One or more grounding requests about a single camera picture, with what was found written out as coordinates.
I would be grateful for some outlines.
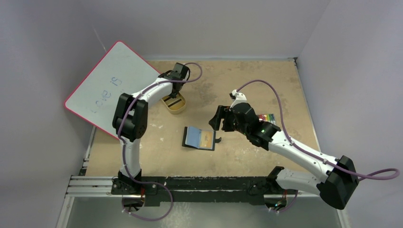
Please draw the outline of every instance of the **cable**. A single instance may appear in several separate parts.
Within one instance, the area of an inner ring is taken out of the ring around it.
[[[344,169],[344,168],[342,168],[342,167],[340,167],[340,166],[338,166],[338,165],[336,165],[336,164],[330,163],[329,161],[327,161],[327,160],[325,160],[325,159],[323,159],[323,158],[321,158],[321,157],[319,157],[319,156],[317,156],[317,155],[315,155],[315,154],[312,154],[312,153],[309,152],[309,151],[306,151],[306,150],[302,149],[301,147],[299,147],[298,145],[296,145],[294,141],[292,141],[291,137],[290,137],[289,134],[287,133],[286,126],[284,125],[283,108],[282,108],[282,106],[281,106],[280,97],[279,97],[277,91],[274,89],[274,87],[273,87],[271,84],[269,84],[268,82],[266,82],[266,81],[264,81],[264,80],[260,80],[260,79],[251,80],[251,81],[249,81],[249,82],[243,84],[239,89],[237,89],[237,92],[239,92],[239,91],[240,91],[241,89],[243,89],[245,86],[247,86],[247,85],[249,85],[250,83],[253,83],[253,82],[262,82],[262,83],[265,83],[265,84],[268,85],[268,86],[271,88],[271,90],[274,92],[274,95],[275,95],[276,98],[277,98],[278,106],[279,106],[279,109],[280,109],[280,120],[281,120],[281,126],[283,127],[284,134],[286,135],[286,138],[288,139],[288,141],[289,141],[293,146],[295,146],[295,148],[297,148],[298,150],[300,150],[301,152],[303,152],[303,153],[305,153],[305,154],[307,154],[307,155],[309,155],[309,156],[311,156],[311,157],[313,157],[313,158],[315,158],[315,159],[318,159],[318,160],[320,160],[321,162],[323,162],[323,163],[325,163],[325,164],[331,165],[331,166],[333,166],[334,168],[336,168],[336,169],[338,169],[338,170],[341,170],[341,171],[343,171],[343,172],[345,172],[345,173],[348,173],[348,174],[350,174],[350,175],[354,175],[354,176],[357,176],[357,177],[361,177],[360,179],[358,179],[358,181],[362,181],[362,180],[365,180],[365,179],[371,179],[371,180],[391,180],[391,179],[396,178],[396,177],[398,177],[398,176],[400,175],[400,170],[398,170],[398,169],[396,169],[396,168],[389,168],[389,169],[384,169],[384,170],[378,170],[378,171],[372,172],[372,173],[370,173],[370,174],[368,174],[368,175],[364,175],[364,174],[352,172],[352,171],[346,170],[346,169]],[[374,175],[377,175],[377,174],[380,174],[380,173],[384,173],[384,172],[389,172],[389,171],[394,171],[394,174],[389,175],[389,176],[374,177]],[[294,203],[295,199],[297,198],[297,194],[295,194],[295,197],[294,197],[294,199],[292,200],[292,202],[290,203],[290,206]],[[285,210],[288,209],[288,208],[289,208],[289,206],[285,207],[285,208],[284,208],[283,210],[281,210],[281,211],[283,212],[283,211],[285,211]]]
[[[196,65],[196,66],[200,69],[200,74],[199,74],[199,76],[198,76],[197,78],[195,78],[195,79],[190,80],[190,81],[167,80],[167,81],[162,81],[162,82],[160,82],[159,84],[163,84],[163,83],[188,83],[188,82],[195,82],[195,81],[197,81],[197,80],[202,76],[202,74],[203,74],[203,69],[201,68],[201,66],[200,66],[199,64],[194,63],[194,62],[190,62],[190,63],[186,63],[185,66],[186,66],[186,65]],[[123,201],[122,201],[122,207],[123,207],[123,211],[122,211],[122,212],[126,212],[127,214],[129,214],[129,215],[131,215],[131,216],[133,216],[133,217],[136,217],[136,218],[138,218],[138,219],[144,220],[144,221],[158,221],[158,220],[161,220],[161,219],[165,218],[165,217],[171,212],[172,207],[173,207],[173,197],[172,197],[172,193],[169,191],[169,189],[168,189],[166,186],[164,186],[164,185],[161,184],[161,183],[152,182],[152,181],[138,181],[138,180],[136,180],[136,179],[133,177],[133,175],[130,173],[130,171],[129,171],[128,167],[127,167],[127,163],[126,163],[126,140],[125,140],[124,138],[122,138],[121,133],[122,133],[122,129],[123,129],[123,123],[126,121],[127,116],[129,115],[130,110],[132,110],[132,108],[133,108],[133,105],[136,103],[136,101],[137,101],[138,99],[140,99],[140,98],[143,96],[144,93],[146,93],[148,90],[154,88],[154,87],[157,86],[157,85],[158,85],[158,83],[154,83],[154,84],[152,84],[152,85],[149,85],[149,86],[148,86],[147,88],[145,88],[137,97],[134,98],[134,100],[130,103],[129,107],[127,108],[127,111],[126,111],[126,113],[125,113],[125,115],[124,115],[124,117],[123,117],[123,119],[122,119],[122,123],[120,124],[119,129],[118,129],[118,131],[117,131],[117,137],[118,137],[120,140],[122,140],[122,142],[123,142],[123,146],[122,146],[122,160],[123,160],[123,166],[125,167],[125,170],[126,170],[126,172],[127,172],[127,175],[130,177],[130,179],[131,179],[132,181],[134,181],[135,183],[138,183],[138,184],[155,184],[155,185],[159,185],[159,186],[163,187],[163,188],[168,192],[169,197],[171,198],[171,205],[169,206],[168,211],[167,211],[164,215],[162,215],[161,217],[159,217],[159,218],[154,218],[154,219],[153,219],[153,218],[145,218],[145,217],[142,217],[142,216],[139,216],[139,215],[136,215],[136,214],[131,213],[130,211],[128,211],[128,210],[125,209],[124,204],[123,204]]]

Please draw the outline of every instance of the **wooden tabletop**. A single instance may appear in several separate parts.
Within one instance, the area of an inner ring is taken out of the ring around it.
[[[215,151],[182,147],[183,129],[194,126],[211,129],[208,121],[218,105],[232,103],[229,93],[252,79],[271,83],[280,95],[288,133],[317,149],[317,141],[304,94],[292,61],[198,61],[203,76],[185,84],[181,94],[187,107],[171,114],[158,102],[149,109],[148,128],[141,138],[140,163],[143,176],[266,176],[275,166],[303,171],[294,162],[253,146],[238,132],[217,131],[222,142]],[[160,72],[172,69],[175,61],[151,61]],[[198,68],[190,66],[192,77]],[[257,114],[273,113],[280,126],[277,100],[263,83],[246,86],[242,92]],[[115,176],[121,165],[119,141],[97,130],[86,176]]]

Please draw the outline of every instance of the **gray wall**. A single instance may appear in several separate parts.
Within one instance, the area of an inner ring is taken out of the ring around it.
[[[82,0],[106,48],[147,59],[298,56],[330,0]]]
[[[331,0],[298,67],[322,151],[402,169],[403,2]],[[402,227],[403,179],[361,182],[353,227]]]
[[[0,2],[0,227],[55,227],[91,132],[63,101],[103,52],[77,0]]]

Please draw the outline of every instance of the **whiteboard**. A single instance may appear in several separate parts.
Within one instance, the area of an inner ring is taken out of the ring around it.
[[[119,96],[150,85],[159,72],[122,41],[116,42],[65,101],[66,109],[117,138],[112,120]]]

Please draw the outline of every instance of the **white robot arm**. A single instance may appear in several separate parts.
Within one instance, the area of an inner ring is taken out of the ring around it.
[[[148,107],[153,106],[163,97],[170,96],[171,98],[175,98],[184,83],[171,81],[182,81],[189,74],[190,70],[187,66],[177,63],[172,71],[167,71],[161,74],[152,83],[152,85],[156,84],[156,86],[150,89],[142,89],[141,91],[131,95],[122,94],[119,97],[113,120],[113,127],[116,129],[116,133],[118,133],[119,126],[122,123],[123,116],[126,113],[129,104],[133,101],[133,99],[141,95],[135,106],[132,107],[132,111],[134,111],[135,114],[128,115],[128,118],[123,126],[121,137],[125,142],[120,140],[122,146],[124,143],[126,145],[126,167],[129,169],[129,172],[132,176],[135,177],[141,175],[139,160],[140,139],[147,128]],[[119,175],[129,177],[123,161]]]
[[[343,209],[345,207],[358,185],[357,177],[343,173],[328,163],[355,172],[354,164],[349,158],[343,156],[341,159],[337,159],[323,154],[294,138],[291,138],[290,142],[286,133],[279,127],[259,120],[243,93],[233,90],[230,96],[233,100],[231,106],[220,105],[216,115],[209,121],[214,130],[219,130],[221,119],[223,119],[222,130],[238,131],[244,134],[253,145],[278,153],[309,171],[309,173],[299,172],[276,167],[271,176],[282,189],[301,190],[316,194],[334,208]],[[303,153],[294,144],[322,160]]]

